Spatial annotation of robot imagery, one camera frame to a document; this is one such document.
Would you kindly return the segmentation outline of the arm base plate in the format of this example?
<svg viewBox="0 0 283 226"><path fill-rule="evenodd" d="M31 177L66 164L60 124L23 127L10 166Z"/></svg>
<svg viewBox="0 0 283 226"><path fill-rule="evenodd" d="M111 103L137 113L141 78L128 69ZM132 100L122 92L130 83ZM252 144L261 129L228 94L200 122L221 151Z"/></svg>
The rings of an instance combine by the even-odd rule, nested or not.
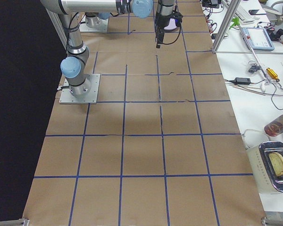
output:
<svg viewBox="0 0 283 226"><path fill-rule="evenodd" d="M64 79L60 104L96 104L100 85L100 74L85 74L85 82L78 87L70 86Z"/></svg>
<svg viewBox="0 0 283 226"><path fill-rule="evenodd" d="M106 33L108 30L108 19L103 20L98 17L85 17L80 23L80 32L84 33Z"/></svg>

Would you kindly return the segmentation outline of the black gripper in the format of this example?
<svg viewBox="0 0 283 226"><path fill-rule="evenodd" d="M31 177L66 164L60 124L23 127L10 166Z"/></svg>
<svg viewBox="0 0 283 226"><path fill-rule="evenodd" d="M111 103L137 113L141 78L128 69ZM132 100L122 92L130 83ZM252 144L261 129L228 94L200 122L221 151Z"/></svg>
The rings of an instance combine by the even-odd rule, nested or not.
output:
<svg viewBox="0 0 283 226"><path fill-rule="evenodd" d="M165 27L169 25L170 19L174 19L176 27L179 27L175 39L177 41L182 30L183 15L178 11L174 0L159 0L155 15L156 48L160 48L162 41L164 41Z"/></svg>

